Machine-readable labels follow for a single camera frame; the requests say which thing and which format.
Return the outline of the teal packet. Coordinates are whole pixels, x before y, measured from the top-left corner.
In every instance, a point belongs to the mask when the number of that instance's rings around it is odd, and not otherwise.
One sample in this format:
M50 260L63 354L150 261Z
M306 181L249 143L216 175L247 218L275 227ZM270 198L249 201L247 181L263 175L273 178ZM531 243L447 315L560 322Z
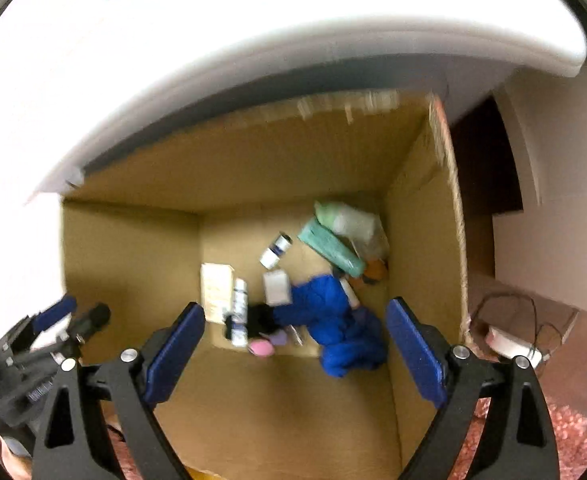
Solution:
M364 273L365 262L316 218L312 218L303 226L298 238L351 278L359 278Z

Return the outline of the white power strip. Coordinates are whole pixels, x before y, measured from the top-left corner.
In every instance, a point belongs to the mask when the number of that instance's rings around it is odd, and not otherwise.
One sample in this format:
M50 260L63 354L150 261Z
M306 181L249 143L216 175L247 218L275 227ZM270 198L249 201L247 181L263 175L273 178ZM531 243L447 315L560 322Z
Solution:
M538 367L543 361L542 351L531 342L520 339L510 333L490 325L484 342L498 356L506 359L514 359L524 356L529 360L533 368Z

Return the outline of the beige orange lip gloss tube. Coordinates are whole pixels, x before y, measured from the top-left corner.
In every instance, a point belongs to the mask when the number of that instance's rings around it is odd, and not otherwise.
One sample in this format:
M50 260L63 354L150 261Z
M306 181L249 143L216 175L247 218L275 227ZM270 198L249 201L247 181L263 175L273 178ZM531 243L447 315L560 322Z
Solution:
M388 263L383 259L366 261L365 270L358 278L343 274L339 282L347 295L350 307L356 309L368 306L379 293L380 287L386 283L388 275Z

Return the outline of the white plastic storage box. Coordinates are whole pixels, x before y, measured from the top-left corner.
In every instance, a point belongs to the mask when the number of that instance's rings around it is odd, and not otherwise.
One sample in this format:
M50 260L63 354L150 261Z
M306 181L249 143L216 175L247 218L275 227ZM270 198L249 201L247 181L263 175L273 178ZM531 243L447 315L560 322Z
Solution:
M575 76L586 34L571 12L560 18L362 18L182 50L168 76L81 128L38 189L64 194L89 172L155 142L168 130L233 110L315 94L365 89L440 93L456 116L470 110L517 66Z

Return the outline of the small white blue-banded bottle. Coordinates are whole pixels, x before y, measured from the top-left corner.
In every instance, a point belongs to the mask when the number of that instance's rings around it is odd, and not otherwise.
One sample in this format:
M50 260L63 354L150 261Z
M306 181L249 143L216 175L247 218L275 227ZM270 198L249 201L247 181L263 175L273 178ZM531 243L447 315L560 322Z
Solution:
M266 270L274 269L290 247L292 247L292 238L288 234L280 232L260 257L261 266Z

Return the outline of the cardboard trash box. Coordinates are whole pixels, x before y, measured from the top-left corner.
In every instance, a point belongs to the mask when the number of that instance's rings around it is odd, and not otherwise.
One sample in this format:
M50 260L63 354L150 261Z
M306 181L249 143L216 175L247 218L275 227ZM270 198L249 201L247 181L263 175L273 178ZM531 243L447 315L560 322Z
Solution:
M192 301L202 263L232 266L248 307L292 302L292 287L344 273L298 234L314 204L345 203L377 217L367 242L339 240L389 275L365 307L381 320L404 298L458 341L467 315L463 209L449 128L436 96L332 93L239 110L177 128L88 177L62 204L66 286L106 302L111 322L88 359L142 344ZM284 232L292 247L266 270ZM429 426L400 354L386 342L377 370L326 374L303 326L268 358L205 335L160 426L190 471L221 479L394 479Z

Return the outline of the blue crumpled bag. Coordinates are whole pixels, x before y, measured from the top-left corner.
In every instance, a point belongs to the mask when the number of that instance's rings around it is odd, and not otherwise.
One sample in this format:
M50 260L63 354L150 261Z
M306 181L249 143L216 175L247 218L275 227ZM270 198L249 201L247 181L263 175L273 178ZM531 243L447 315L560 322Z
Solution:
M318 275L292 287L292 302L274 308L280 325L303 326L321 347L326 374L343 377L351 370L377 370L387 361L382 322L365 307L352 308L338 278Z

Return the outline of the green-capped cream jar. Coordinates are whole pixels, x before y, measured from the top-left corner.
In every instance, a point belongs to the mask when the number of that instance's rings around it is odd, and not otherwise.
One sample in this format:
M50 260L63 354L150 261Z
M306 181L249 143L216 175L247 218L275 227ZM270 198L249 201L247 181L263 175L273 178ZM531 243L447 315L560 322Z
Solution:
M315 217L321 226L349 240L367 242L376 231L377 217L374 214L345 203L316 202L314 210Z

